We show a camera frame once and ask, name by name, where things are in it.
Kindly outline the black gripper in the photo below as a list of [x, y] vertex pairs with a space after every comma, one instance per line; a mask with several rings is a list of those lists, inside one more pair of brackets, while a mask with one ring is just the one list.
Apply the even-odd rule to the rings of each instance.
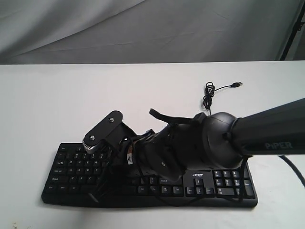
[[112, 131], [112, 167], [103, 168], [88, 195], [95, 203], [114, 192], [114, 174], [122, 177], [159, 175], [177, 181], [191, 167], [191, 134], [187, 128], [164, 128], [136, 135], [131, 129]]

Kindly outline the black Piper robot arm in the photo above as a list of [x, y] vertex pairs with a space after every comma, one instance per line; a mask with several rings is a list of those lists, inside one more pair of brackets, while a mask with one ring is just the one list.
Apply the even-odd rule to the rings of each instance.
[[166, 127], [137, 135], [115, 110], [85, 135], [87, 153], [108, 150], [97, 186], [90, 191], [94, 201], [119, 190], [126, 177], [157, 175], [176, 182], [188, 170], [239, 169], [243, 174], [253, 156], [287, 159], [305, 152], [304, 99], [243, 118], [226, 112], [198, 113], [193, 118], [167, 116], [154, 109], [149, 113]]

